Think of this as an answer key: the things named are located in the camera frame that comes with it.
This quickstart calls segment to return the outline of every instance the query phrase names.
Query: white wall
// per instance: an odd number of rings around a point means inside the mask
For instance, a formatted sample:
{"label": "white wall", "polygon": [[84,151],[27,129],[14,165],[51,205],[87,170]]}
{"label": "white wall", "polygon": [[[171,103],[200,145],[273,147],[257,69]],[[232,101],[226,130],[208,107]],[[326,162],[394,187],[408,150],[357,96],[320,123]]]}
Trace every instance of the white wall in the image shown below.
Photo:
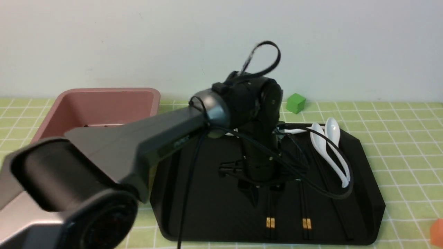
{"label": "white wall", "polygon": [[[189,97],[282,50],[312,100],[443,101],[442,0],[0,0],[0,96],[150,86]],[[274,59],[258,52],[251,70]]]}

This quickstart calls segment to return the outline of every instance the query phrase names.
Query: robotic arm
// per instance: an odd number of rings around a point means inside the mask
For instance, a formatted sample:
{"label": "robotic arm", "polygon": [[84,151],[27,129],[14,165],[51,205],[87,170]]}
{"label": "robotic arm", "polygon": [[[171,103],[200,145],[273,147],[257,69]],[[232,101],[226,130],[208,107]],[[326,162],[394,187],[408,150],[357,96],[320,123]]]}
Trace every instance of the robotic arm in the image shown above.
{"label": "robotic arm", "polygon": [[[273,45],[272,42],[260,43]],[[75,128],[5,159],[0,172],[0,249],[111,249],[130,231],[138,201],[148,200],[149,169],[205,127],[237,128],[278,153],[282,90],[263,75],[232,72],[196,93],[186,108],[115,128]],[[209,137],[225,134],[213,130]],[[241,139],[243,177],[268,183],[279,165]]]}

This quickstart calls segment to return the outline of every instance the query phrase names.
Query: black cable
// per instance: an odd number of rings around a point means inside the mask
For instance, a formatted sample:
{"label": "black cable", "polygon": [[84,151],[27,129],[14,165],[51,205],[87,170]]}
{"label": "black cable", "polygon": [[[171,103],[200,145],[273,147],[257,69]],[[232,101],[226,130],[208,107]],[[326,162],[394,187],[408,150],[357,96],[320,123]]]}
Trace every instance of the black cable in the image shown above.
{"label": "black cable", "polygon": [[[239,133],[236,132],[232,129],[229,128],[225,128],[225,127],[220,127],[220,126],[211,126],[210,129],[220,129],[223,130],[225,132],[229,132],[237,137],[243,138],[248,140],[250,143],[252,143],[254,146],[256,146],[257,148],[261,149],[264,153],[270,155],[273,157],[274,160],[276,160],[277,162],[279,162],[281,165],[283,165],[288,171],[290,171],[292,174],[295,174],[297,176],[300,177],[300,179],[302,179],[307,185],[309,185],[311,188],[313,188],[314,190],[316,190],[317,192],[319,192],[320,194],[332,198],[332,199],[345,199],[347,198],[351,193],[352,190],[354,188],[354,176],[353,176],[353,172],[352,169],[349,168],[349,173],[351,176],[351,180],[349,182],[349,185],[347,187],[347,191],[345,193],[342,194],[334,194],[334,193],[330,193],[324,189],[322,189],[321,187],[319,187],[317,184],[313,183],[310,179],[308,179],[307,177],[305,177],[299,170],[297,170],[295,167],[292,167],[290,165],[290,163],[286,162],[284,159],[282,159],[277,153],[273,152],[272,150],[268,149],[266,146],[260,144],[259,142],[257,142],[256,140],[254,140],[253,138],[249,137],[248,135],[245,135],[243,133]],[[337,145],[335,145],[329,138],[327,138],[325,135],[320,134],[319,132],[309,129],[309,128],[300,128],[309,132],[312,132],[314,134],[319,135],[320,137],[322,137],[323,139],[325,139],[328,143],[330,143],[332,145],[332,147],[334,147],[339,153],[340,155],[343,157],[343,159],[345,160],[345,162],[350,165],[350,163],[348,162],[347,158],[345,157],[345,155],[343,154],[343,152],[337,147]]]}
{"label": "black cable", "polygon": [[259,47],[261,47],[263,45],[271,45],[271,46],[273,46],[273,47],[275,47],[277,49],[277,58],[274,61],[274,63],[271,64],[268,68],[266,68],[266,69],[264,69],[264,70],[262,70],[260,72],[257,72],[257,73],[253,73],[253,74],[240,74],[240,75],[238,75],[238,76],[228,80],[229,82],[234,84],[234,83],[240,83],[240,82],[248,81],[248,80],[253,79],[253,78],[258,78],[258,77],[261,77],[261,76],[263,76],[265,74],[270,73],[272,70],[274,70],[278,66],[278,64],[280,63],[280,59],[281,59],[280,49],[278,48],[277,44],[275,44],[274,42],[263,41],[263,42],[257,44],[257,46],[255,46],[255,48],[252,50],[251,54],[249,55],[248,59],[246,60],[245,64],[243,65],[243,68],[242,68],[241,71],[245,71],[246,70],[246,68],[248,67],[249,63],[251,62],[252,55],[253,55],[254,51],[257,48],[259,48]]}
{"label": "black cable", "polygon": [[189,189],[191,187],[192,177],[194,176],[194,168],[197,162],[198,153],[200,152],[200,148],[202,147],[203,141],[205,140],[206,136],[209,134],[210,131],[211,129],[205,129],[205,131],[203,131],[202,135],[200,136],[200,139],[198,140],[197,146],[195,147],[194,155],[192,156],[192,161],[188,172],[188,179],[186,181],[186,186],[185,186],[185,195],[183,199],[182,213],[180,216],[180,227],[179,227],[179,236],[177,238],[177,249],[180,249],[182,246],[183,224],[185,223],[186,206],[188,203]]}
{"label": "black cable", "polygon": [[[195,168],[195,164],[197,162],[197,158],[198,158],[198,153],[200,152],[200,148],[202,147],[203,141],[205,140],[206,136],[210,133],[211,130],[213,129],[220,129],[223,130],[225,132],[229,132],[237,137],[240,137],[242,139],[246,139],[248,140],[250,143],[252,143],[253,145],[255,145],[257,148],[261,149],[264,153],[272,156],[277,162],[279,162],[280,164],[282,164],[288,171],[290,171],[292,174],[295,174],[297,176],[300,177],[300,179],[302,179],[307,185],[309,185],[310,187],[312,187],[314,190],[316,190],[317,192],[321,193],[322,195],[329,197],[329,198],[333,198],[333,199],[345,199],[347,198],[351,193],[352,190],[354,188],[354,176],[353,176],[353,172],[352,172],[352,168],[349,168],[349,173],[351,176],[351,180],[349,182],[348,185],[348,189],[345,193],[343,194],[334,194],[334,193],[330,193],[324,189],[322,189],[321,187],[319,187],[317,184],[313,183],[310,179],[306,178],[304,176],[304,174],[302,174],[299,170],[297,170],[295,167],[292,167],[290,163],[286,162],[285,160],[283,160],[277,153],[273,152],[272,150],[268,149],[267,147],[265,147],[264,145],[260,144],[259,142],[257,142],[256,140],[254,140],[253,138],[249,137],[248,135],[245,135],[243,133],[240,132],[236,132],[233,129],[229,129],[229,128],[224,128],[224,127],[218,127],[218,126],[210,126],[209,128],[205,129],[202,133],[202,135],[200,136],[197,146],[195,147],[194,150],[194,155],[192,157],[192,161],[189,167],[189,172],[188,172],[188,179],[186,182],[186,186],[185,186],[185,194],[184,194],[184,199],[183,199],[183,207],[182,207],[182,212],[181,212],[181,216],[180,216],[180,226],[179,226],[179,235],[178,235],[178,239],[177,239],[177,249],[181,249],[182,246],[182,237],[183,237],[183,224],[185,222],[185,214],[186,214],[186,208],[187,208],[187,202],[188,202],[188,195],[189,195],[189,189],[192,183],[192,178],[194,176],[194,168]],[[309,128],[305,128],[305,127],[300,127],[300,129],[302,130],[306,130],[308,132],[312,132],[314,134],[319,135],[320,137],[322,137],[323,139],[325,139],[328,143],[330,143],[332,145],[332,147],[334,147],[339,153],[340,155],[343,157],[343,159],[345,160],[345,162],[350,165],[350,163],[348,162],[347,158],[345,157],[345,155],[343,154],[343,152],[338,148],[337,145],[335,145],[329,138],[327,138],[325,135],[309,129]]]}

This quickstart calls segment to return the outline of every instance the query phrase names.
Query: pink plastic container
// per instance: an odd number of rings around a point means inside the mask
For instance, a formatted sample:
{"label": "pink plastic container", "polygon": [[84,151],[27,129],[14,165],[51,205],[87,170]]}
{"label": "pink plastic container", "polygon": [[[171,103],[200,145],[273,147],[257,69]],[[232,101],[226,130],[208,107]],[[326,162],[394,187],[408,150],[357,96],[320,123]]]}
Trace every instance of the pink plastic container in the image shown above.
{"label": "pink plastic container", "polygon": [[115,126],[157,114],[160,93],[152,88],[85,88],[60,94],[36,134],[63,136],[76,127]]}

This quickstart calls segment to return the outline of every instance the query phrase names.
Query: chopsticks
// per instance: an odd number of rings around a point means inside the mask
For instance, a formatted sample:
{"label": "chopsticks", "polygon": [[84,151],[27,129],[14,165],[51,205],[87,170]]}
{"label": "chopsticks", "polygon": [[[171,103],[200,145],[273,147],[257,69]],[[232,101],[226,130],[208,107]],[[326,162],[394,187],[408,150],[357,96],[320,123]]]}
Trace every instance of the chopsticks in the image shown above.
{"label": "chopsticks", "polygon": [[306,190],[304,188],[303,181],[299,181],[299,189],[300,189],[300,205],[302,213],[303,239],[312,240],[314,239],[314,235],[312,232],[312,220],[309,210],[308,198]]}

